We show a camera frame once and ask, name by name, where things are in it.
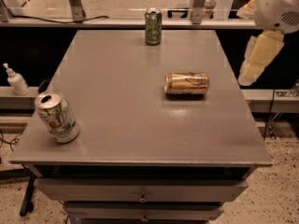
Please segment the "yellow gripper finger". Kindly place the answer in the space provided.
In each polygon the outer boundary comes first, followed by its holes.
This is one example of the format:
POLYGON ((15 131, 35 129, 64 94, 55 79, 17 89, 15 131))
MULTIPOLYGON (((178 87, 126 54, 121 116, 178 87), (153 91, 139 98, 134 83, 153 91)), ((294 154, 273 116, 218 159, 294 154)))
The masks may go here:
POLYGON ((236 12, 236 15, 241 19, 253 19, 257 1, 258 0, 249 0, 236 12))
POLYGON ((258 36, 252 35, 245 50, 238 83, 241 86, 250 86, 256 82, 283 47, 284 34, 280 31, 263 30, 258 36))

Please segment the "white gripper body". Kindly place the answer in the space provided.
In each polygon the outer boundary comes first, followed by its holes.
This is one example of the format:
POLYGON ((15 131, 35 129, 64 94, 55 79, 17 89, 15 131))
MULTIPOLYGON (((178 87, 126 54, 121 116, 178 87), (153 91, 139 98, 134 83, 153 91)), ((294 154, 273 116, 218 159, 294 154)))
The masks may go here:
POLYGON ((264 29, 277 29, 284 34, 299 30, 299 0, 257 0, 255 24, 264 29))

